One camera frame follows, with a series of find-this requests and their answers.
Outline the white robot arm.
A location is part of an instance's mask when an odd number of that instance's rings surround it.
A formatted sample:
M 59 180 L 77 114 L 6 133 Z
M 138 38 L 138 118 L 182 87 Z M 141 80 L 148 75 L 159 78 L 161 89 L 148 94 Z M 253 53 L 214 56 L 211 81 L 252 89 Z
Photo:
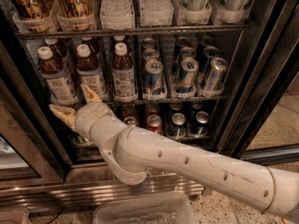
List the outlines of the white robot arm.
M 142 183 L 150 168 L 174 172 L 259 211 L 299 223 L 299 174 L 191 147 L 126 125 L 88 86 L 78 110 L 51 105 L 74 132 L 94 142 L 122 183 Z

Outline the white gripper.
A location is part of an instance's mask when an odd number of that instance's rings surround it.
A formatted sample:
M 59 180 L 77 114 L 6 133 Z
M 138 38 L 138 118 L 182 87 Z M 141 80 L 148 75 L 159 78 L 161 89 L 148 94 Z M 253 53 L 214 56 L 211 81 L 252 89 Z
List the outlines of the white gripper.
M 71 130 L 76 128 L 98 147 L 104 147 L 119 135 L 125 124 L 105 103 L 100 103 L 102 100 L 88 85 L 81 83 L 80 87 L 87 104 L 77 114 L 75 109 L 61 105 L 50 105 L 50 111 Z

